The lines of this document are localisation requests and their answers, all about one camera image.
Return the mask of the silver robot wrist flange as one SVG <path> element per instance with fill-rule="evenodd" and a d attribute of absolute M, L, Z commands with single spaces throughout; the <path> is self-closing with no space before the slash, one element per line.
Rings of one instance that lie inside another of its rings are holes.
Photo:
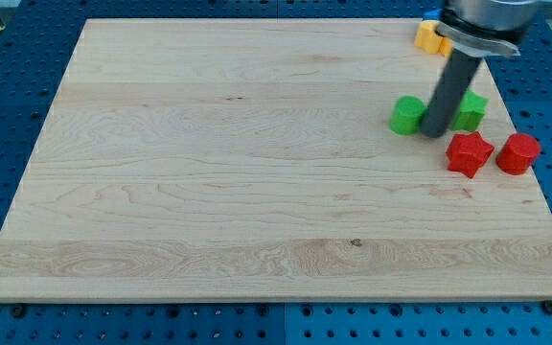
<path fill-rule="evenodd" d="M 445 0 L 435 32 L 473 58 L 517 57 L 539 7 L 536 0 Z"/>

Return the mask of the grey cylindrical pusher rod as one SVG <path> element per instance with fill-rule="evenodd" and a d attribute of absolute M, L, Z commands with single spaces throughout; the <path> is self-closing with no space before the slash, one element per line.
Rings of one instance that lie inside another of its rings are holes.
<path fill-rule="evenodd" d="M 452 50 L 420 123 L 419 131 L 424 136 L 439 138 L 446 133 L 481 60 Z"/>

